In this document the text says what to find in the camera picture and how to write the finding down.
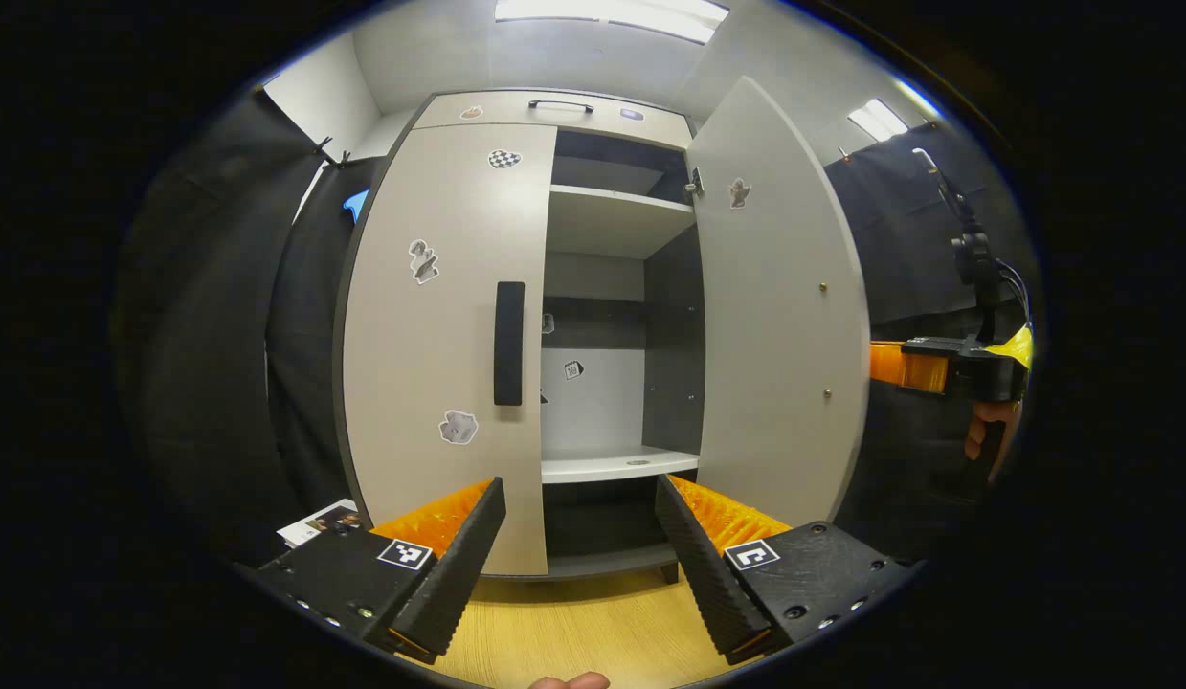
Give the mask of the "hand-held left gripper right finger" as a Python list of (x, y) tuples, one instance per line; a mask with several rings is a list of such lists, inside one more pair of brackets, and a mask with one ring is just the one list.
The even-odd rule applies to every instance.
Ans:
[(655, 515), (729, 664), (812, 647), (916, 576), (828, 521), (788, 527), (675, 476), (658, 479)]

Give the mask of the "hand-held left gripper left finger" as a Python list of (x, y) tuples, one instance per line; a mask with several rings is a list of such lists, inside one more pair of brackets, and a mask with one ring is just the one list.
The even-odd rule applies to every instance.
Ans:
[(304, 614), (385, 653), (448, 653), (506, 515), (503, 479), (432, 500), (370, 528), (334, 521), (253, 570)]

